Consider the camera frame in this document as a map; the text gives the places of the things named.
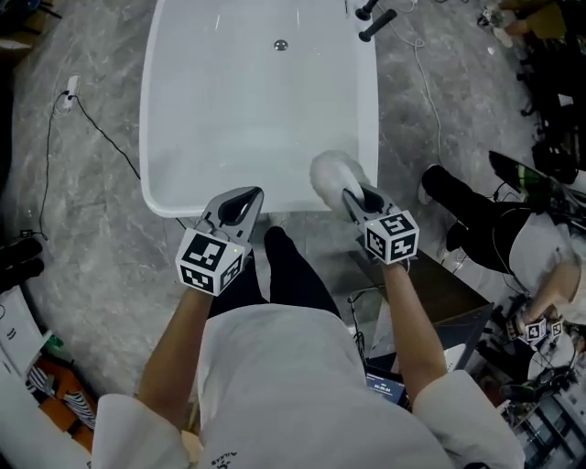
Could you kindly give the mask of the black white striped cloth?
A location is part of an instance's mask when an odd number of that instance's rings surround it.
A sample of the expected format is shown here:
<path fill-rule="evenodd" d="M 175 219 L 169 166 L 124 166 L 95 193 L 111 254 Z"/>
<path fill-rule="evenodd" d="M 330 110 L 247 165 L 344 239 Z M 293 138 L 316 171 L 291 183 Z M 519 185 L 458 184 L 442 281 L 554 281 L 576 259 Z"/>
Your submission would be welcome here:
<path fill-rule="evenodd" d="M 81 384 L 69 369 L 58 366 L 39 367 L 33 365 L 27 375 L 27 389 L 34 394 L 42 393 L 44 398 L 53 398 L 69 409 L 76 419 L 91 431 L 96 421 L 96 405 L 81 388 Z"/>

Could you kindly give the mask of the black phone lit screen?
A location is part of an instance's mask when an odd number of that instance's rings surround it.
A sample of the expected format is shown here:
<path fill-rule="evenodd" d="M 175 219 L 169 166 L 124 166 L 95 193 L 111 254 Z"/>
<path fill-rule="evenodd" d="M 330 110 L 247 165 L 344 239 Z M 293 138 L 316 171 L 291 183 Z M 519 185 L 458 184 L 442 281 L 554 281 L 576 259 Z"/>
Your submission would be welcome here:
<path fill-rule="evenodd" d="M 386 401 L 405 407 L 407 391 L 399 375 L 372 366 L 365 368 L 367 386 Z"/>

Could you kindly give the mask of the white cardboard box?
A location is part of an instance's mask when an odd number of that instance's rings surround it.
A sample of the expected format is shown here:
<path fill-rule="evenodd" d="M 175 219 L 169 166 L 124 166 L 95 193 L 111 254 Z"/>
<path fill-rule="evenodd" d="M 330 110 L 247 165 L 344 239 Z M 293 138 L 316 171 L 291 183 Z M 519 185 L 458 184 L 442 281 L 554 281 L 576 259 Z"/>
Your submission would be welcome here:
<path fill-rule="evenodd" d="M 0 368 L 25 381 L 51 335 L 38 327 L 19 286 L 0 294 Z"/>

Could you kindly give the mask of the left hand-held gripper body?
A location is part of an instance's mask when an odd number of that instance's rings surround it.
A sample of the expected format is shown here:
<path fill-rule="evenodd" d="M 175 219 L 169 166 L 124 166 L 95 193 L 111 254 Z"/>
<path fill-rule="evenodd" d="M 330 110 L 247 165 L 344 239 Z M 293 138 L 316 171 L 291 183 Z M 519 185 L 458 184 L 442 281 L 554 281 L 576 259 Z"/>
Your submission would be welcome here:
<path fill-rule="evenodd" d="M 218 297 L 244 269 L 246 247 L 187 228 L 175 264 L 186 287 Z"/>

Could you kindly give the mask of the white bathtub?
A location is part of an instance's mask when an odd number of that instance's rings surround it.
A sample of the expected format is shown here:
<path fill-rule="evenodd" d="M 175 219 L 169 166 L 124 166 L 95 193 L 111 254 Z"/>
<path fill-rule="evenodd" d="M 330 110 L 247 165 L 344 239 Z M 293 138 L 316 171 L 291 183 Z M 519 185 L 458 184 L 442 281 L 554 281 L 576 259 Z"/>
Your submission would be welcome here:
<path fill-rule="evenodd" d="M 139 113 L 149 209 L 195 217 L 220 193 L 258 186 L 267 213 L 320 211 L 309 167 L 326 150 L 376 181 L 375 46 L 355 15 L 365 3 L 157 0 Z"/>

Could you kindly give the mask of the person's left forearm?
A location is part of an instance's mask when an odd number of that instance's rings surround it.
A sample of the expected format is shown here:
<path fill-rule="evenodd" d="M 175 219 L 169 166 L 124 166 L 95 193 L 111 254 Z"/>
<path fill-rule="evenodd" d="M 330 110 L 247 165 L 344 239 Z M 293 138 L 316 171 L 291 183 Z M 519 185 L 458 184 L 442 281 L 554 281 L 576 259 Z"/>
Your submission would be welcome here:
<path fill-rule="evenodd" d="M 140 381 L 138 400 L 177 428 L 188 407 L 212 300 L 196 289 L 183 293 Z"/>

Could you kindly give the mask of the large white board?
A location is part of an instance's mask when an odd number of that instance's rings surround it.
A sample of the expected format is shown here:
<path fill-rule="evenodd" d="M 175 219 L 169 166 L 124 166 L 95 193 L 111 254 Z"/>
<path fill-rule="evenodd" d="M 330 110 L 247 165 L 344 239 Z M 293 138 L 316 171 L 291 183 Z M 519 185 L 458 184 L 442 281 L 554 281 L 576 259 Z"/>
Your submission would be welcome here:
<path fill-rule="evenodd" d="M 0 454 L 14 469 L 89 469 L 89 453 L 58 429 L 0 361 Z"/>

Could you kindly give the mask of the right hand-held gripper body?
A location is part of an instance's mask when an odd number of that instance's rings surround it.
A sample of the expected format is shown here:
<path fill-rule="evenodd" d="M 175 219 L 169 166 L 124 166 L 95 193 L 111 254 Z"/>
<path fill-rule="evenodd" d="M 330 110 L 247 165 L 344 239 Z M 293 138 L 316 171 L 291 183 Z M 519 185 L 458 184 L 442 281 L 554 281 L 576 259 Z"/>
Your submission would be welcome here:
<path fill-rule="evenodd" d="M 413 257 L 418 251 L 419 227 L 409 211 L 390 209 L 381 213 L 358 210 L 358 243 L 367 255 L 386 265 Z"/>

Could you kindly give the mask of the orange bag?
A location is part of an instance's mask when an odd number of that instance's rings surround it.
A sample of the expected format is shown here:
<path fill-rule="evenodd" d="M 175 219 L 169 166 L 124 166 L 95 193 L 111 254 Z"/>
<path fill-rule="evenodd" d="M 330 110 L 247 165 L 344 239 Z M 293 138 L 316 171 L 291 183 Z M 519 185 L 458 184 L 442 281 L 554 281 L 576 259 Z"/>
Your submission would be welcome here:
<path fill-rule="evenodd" d="M 35 366 L 39 367 L 49 367 L 50 365 L 58 366 L 59 368 L 69 369 L 73 374 L 74 372 L 70 367 L 64 366 L 59 364 L 52 358 L 47 357 L 39 357 L 38 360 L 34 363 Z M 92 398 L 90 394 L 86 392 L 86 389 L 78 379 L 79 383 L 81 384 L 81 388 L 86 393 L 86 395 L 93 400 L 96 405 L 96 416 L 97 416 L 97 404 L 95 400 Z M 44 398 L 42 393 L 35 392 L 32 394 L 32 397 L 37 401 L 38 406 L 42 412 L 44 412 L 51 421 L 57 426 L 57 428 L 68 434 L 74 441 L 76 441 L 87 453 L 92 452 L 92 443 L 93 443 L 93 435 L 94 430 L 91 431 L 87 428 L 83 423 L 76 419 L 74 414 L 69 413 L 69 409 L 66 406 L 63 406 L 62 403 L 53 398 L 46 398 L 45 400 L 41 401 Z"/>

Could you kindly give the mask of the person's white shirt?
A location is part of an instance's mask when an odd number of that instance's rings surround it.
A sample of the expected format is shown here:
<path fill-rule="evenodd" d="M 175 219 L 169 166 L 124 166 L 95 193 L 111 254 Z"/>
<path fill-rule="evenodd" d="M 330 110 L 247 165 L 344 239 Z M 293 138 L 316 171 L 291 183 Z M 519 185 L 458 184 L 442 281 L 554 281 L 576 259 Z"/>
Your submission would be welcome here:
<path fill-rule="evenodd" d="M 371 390 L 344 323 L 282 304 L 208 316 L 191 392 L 197 469 L 524 469 L 521 445 L 464 371 L 402 409 Z M 188 469 L 179 428 L 136 397 L 98 403 L 92 469 Z"/>

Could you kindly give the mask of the person's right forearm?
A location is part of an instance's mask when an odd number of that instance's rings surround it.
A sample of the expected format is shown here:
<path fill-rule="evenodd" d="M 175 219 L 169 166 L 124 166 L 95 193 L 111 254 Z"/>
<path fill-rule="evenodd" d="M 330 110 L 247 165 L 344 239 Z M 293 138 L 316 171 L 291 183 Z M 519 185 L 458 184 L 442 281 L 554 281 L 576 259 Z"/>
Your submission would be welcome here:
<path fill-rule="evenodd" d="M 428 385 L 447 374 L 444 349 L 406 269 L 382 267 L 396 357 L 408 397 L 415 401 Z"/>

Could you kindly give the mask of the dark brown wooden box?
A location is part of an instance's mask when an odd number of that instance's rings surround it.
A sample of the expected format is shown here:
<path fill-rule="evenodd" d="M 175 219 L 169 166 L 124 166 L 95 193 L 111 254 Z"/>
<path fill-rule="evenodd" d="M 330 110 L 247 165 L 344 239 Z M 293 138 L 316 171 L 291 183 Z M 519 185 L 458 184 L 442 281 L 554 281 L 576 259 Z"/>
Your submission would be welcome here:
<path fill-rule="evenodd" d="M 348 298 L 354 318 L 350 330 L 363 335 L 368 365 L 396 373 L 398 362 L 381 268 L 357 251 L 350 257 L 372 282 Z M 448 369 L 464 369 L 494 305 L 422 251 L 410 263 L 408 275 L 442 343 Z"/>

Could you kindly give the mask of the person's black trousers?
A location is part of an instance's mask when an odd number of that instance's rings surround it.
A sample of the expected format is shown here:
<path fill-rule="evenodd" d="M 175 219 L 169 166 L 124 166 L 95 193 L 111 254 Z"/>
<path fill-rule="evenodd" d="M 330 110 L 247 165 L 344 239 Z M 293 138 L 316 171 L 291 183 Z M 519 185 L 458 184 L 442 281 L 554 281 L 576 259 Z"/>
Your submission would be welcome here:
<path fill-rule="evenodd" d="M 211 318 L 234 309 L 268 303 L 325 310 L 339 316 L 339 310 L 315 270 L 279 226 L 270 227 L 264 236 L 270 266 L 269 298 L 259 287 L 255 261 L 250 259 L 242 273 L 222 294 L 213 299 Z"/>

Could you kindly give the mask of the black wheeled chair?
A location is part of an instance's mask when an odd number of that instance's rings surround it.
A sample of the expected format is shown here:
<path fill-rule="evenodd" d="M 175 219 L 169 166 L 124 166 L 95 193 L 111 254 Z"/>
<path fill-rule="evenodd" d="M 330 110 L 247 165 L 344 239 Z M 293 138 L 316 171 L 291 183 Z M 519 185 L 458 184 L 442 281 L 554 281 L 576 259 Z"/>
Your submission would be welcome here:
<path fill-rule="evenodd" d="M 532 147 L 536 168 L 571 185 L 586 170 L 586 87 L 578 76 L 557 63 L 535 57 L 520 60 L 516 79 L 525 85 L 528 103 L 523 117 L 537 119 L 537 140 Z"/>

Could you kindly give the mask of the white power strip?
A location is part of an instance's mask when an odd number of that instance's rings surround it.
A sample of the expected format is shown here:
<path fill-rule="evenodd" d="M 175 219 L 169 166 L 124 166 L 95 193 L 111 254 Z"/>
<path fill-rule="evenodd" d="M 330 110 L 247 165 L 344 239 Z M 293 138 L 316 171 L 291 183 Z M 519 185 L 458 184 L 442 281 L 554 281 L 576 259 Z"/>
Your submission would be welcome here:
<path fill-rule="evenodd" d="M 80 82 L 81 76 L 79 74 L 74 74 L 70 76 L 70 78 L 67 81 L 66 95 L 63 102 L 63 110 L 66 113 L 68 113 L 74 105 L 75 96 L 77 95 L 77 91 L 79 90 Z"/>

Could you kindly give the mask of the black bag green stripe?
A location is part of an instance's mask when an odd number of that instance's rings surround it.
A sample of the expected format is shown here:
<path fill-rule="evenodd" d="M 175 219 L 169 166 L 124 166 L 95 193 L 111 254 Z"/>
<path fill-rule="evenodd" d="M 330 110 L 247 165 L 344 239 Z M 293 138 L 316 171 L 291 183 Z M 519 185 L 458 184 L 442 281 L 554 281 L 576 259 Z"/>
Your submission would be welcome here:
<path fill-rule="evenodd" d="M 494 173 L 515 191 L 526 196 L 526 203 L 537 209 L 577 212 L 586 209 L 586 199 L 555 178 L 515 159 L 490 151 L 489 161 Z"/>

